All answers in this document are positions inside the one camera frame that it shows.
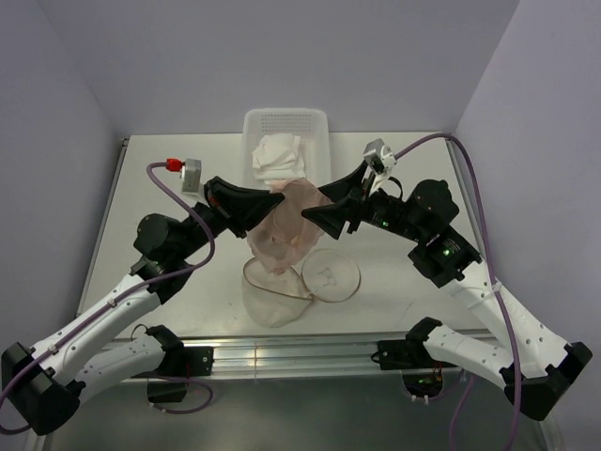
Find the pink bra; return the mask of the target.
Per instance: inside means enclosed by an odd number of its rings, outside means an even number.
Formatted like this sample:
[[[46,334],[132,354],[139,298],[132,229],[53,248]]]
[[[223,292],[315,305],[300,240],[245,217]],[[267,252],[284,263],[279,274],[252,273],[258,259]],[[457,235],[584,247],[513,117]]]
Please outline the pink bra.
[[[280,274],[303,260],[324,235],[301,213],[332,201],[308,179],[278,180],[270,190],[285,199],[248,233],[247,242],[268,273]]]

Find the white bra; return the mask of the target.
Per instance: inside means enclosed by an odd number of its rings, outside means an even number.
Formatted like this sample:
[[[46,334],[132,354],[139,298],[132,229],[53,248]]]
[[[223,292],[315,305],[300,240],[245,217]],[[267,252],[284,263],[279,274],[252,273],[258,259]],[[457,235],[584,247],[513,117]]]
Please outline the white bra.
[[[264,183],[305,177],[301,138],[292,133],[264,135],[252,152],[254,178]]]

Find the mesh laundry bag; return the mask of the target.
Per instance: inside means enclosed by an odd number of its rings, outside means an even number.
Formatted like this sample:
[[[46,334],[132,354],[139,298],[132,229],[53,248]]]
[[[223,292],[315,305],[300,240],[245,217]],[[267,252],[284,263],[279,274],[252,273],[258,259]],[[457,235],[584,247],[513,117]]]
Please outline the mesh laundry bag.
[[[242,269],[242,302],[255,324],[275,329],[299,319],[314,303],[348,301],[361,284],[356,261],[334,249],[316,249],[298,269],[282,273],[269,273],[252,258]]]

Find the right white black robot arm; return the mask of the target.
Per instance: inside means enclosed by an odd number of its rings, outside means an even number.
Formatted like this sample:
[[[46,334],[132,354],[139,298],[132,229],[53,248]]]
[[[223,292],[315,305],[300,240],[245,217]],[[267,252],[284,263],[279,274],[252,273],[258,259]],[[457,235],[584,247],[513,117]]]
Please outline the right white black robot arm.
[[[419,182],[407,197],[373,191],[362,163],[350,175],[320,187],[331,200],[302,217],[334,239],[360,224],[415,242],[408,257],[416,270],[477,317],[499,341],[492,346],[462,335],[438,319],[421,319],[395,350],[381,342],[382,369],[455,365],[501,388],[521,413],[542,421],[591,361],[591,350],[553,333],[501,282],[492,281],[481,254],[451,222],[459,213],[444,180]]]

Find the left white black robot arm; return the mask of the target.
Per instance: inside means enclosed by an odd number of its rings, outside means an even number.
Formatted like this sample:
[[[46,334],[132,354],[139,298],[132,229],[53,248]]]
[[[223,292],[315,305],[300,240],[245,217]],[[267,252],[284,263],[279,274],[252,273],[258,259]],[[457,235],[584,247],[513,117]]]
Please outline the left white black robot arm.
[[[90,398],[137,375],[185,384],[188,355],[182,341],[159,325],[112,350],[119,332],[174,298],[193,272],[210,259],[191,265],[187,259],[203,247],[213,256],[225,230],[243,238],[285,199],[281,193],[237,187],[219,177],[201,189],[194,206],[171,190],[188,212],[178,220],[159,213],[144,217],[134,242],[139,260],[102,299],[58,332],[31,347],[15,343],[1,356],[1,400],[25,421],[2,428],[4,435],[34,430],[49,434],[63,426]]]

